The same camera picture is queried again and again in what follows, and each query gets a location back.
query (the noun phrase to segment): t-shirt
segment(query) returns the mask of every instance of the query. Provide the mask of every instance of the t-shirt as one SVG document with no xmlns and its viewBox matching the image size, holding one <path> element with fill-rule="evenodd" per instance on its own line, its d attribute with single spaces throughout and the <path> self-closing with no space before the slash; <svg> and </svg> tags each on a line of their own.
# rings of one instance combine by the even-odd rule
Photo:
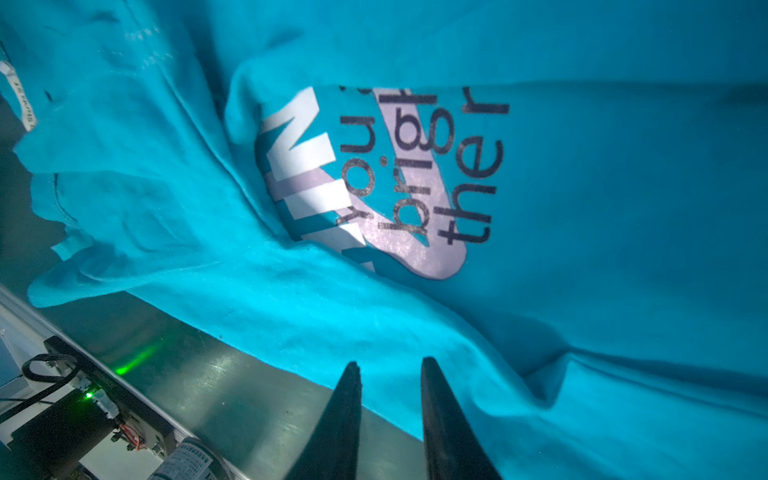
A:
<svg viewBox="0 0 768 480">
<path fill-rule="evenodd" d="M 765 5 L 3 10 L 68 232 L 36 306 L 127 290 L 328 387 L 356 360 L 417 437 L 434 356 L 505 478 L 768 475 Z"/>
</svg>

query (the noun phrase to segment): printed graphic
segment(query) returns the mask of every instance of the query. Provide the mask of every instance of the printed graphic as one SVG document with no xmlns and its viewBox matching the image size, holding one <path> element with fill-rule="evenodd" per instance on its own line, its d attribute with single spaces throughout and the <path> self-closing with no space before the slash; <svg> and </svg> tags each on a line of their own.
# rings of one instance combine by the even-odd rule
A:
<svg viewBox="0 0 768 480">
<path fill-rule="evenodd" d="M 270 194 L 276 202 L 285 201 L 294 220 L 327 212 L 339 215 L 336 227 L 302 235 L 304 240 L 323 243 L 337 252 L 364 247 L 367 243 L 397 259 L 419 276 L 444 280 L 455 275 L 466 261 L 466 243 L 484 243 L 490 235 L 489 227 L 481 230 L 482 235 L 460 233 L 456 219 L 491 223 L 489 215 L 463 210 L 461 195 L 466 192 L 493 195 L 496 187 L 461 184 L 453 190 L 449 199 L 434 154 L 447 154 L 453 148 L 455 128 L 451 114 L 437 106 L 436 95 L 392 89 L 360 90 L 360 93 L 373 94 L 381 116 L 342 116 L 339 119 L 344 128 L 361 129 L 367 132 L 368 138 L 365 144 L 340 145 L 341 153 L 359 155 L 345 162 L 340 179 L 322 169 L 323 165 L 336 161 L 327 133 L 297 143 L 319 113 L 312 88 L 301 91 L 280 111 L 264 119 L 260 129 L 262 134 L 285 125 L 266 153 L 272 170 L 265 175 Z M 469 88 L 465 88 L 464 94 L 467 103 L 462 108 L 463 114 L 508 113 L 506 104 L 476 104 Z M 428 130 L 423 127 L 419 116 L 419 105 L 435 106 Z M 376 138 L 373 128 L 377 120 L 383 120 L 394 152 L 392 158 L 384 156 L 377 161 L 381 167 L 391 169 L 396 181 L 394 192 L 409 195 L 395 202 L 391 216 L 389 212 L 374 210 L 366 202 L 366 197 L 376 186 L 369 163 L 371 159 L 365 156 L 373 150 L 377 141 L 381 141 Z M 438 128 L 448 132 L 442 144 L 437 144 Z M 497 141 L 495 146 L 495 161 L 481 169 L 483 138 L 468 137 L 459 144 L 456 153 L 458 167 L 469 180 L 490 177 L 499 169 L 503 146 L 501 141 Z M 475 152 L 471 166 L 463 159 L 468 147 L 474 147 Z M 353 187 L 348 181 L 349 172 L 356 168 L 368 178 L 362 188 Z M 401 210 L 405 207 L 415 208 L 420 223 L 401 220 Z M 416 235 L 423 236 L 427 244 L 419 241 Z M 373 270 L 370 262 L 364 266 Z"/>
</svg>

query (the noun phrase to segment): sticker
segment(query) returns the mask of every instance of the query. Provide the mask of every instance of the sticker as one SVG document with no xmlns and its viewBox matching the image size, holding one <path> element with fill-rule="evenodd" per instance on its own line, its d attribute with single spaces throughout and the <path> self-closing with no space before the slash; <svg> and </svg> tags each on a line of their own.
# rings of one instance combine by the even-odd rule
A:
<svg viewBox="0 0 768 480">
<path fill-rule="evenodd" d="M 16 69 L 7 61 L 2 60 L 0 61 L 0 72 L 2 72 L 2 74 L 5 75 L 5 78 L 8 79 L 8 84 L 11 85 L 14 93 L 16 93 L 18 103 L 22 106 L 22 123 L 24 124 L 24 128 L 26 128 L 27 131 L 32 131 L 32 129 L 35 128 L 35 125 L 38 124 L 38 119 L 35 116 L 35 112 L 32 110 L 32 106 L 29 104 L 29 100 L 27 100 L 27 95 L 24 93 L 22 81 L 18 79 Z"/>
<path fill-rule="evenodd" d="M 210 470 L 213 461 L 203 449 L 182 442 L 149 480 L 219 480 Z"/>
</svg>

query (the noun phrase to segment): green led light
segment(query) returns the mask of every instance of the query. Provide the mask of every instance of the green led light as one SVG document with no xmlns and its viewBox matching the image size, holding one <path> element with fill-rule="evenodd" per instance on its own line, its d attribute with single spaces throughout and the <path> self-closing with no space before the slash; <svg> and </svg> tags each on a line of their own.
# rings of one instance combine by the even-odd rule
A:
<svg viewBox="0 0 768 480">
<path fill-rule="evenodd" d="M 115 373 L 117 373 L 119 376 L 123 376 L 126 373 L 130 372 L 137 366 L 139 366 L 141 363 L 144 362 L 144 360 L 148 359 L 155 350 L 157 350 L 158 345 L 150 345 L 147 348 L 145 348 L 141 353 L 136 355 L 127 365 L 124 365 L 118 369 L 115 369 Z"/>
</svg>

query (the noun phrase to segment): metal table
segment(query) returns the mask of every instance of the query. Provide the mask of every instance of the metal table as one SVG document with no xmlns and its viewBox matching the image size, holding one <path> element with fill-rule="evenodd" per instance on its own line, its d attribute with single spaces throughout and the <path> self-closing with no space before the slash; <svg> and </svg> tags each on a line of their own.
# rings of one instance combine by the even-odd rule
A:
<svg viewBox="0 0 768 480">
<path fill-rule="evenodd" d="M 23 128 L 9 114 L 0 104 L 0 284 L 23 299 L 58 262 L 49 248 L 64 231 L 31 211 L 30 175 L 10 149 Z M 41 313 L 253 480 L 287 473 L 330 397 L 127 293 Z M 363 412 L 358 478 L 424 478 L 423 455 L 419 440 Z"/>
</svg>

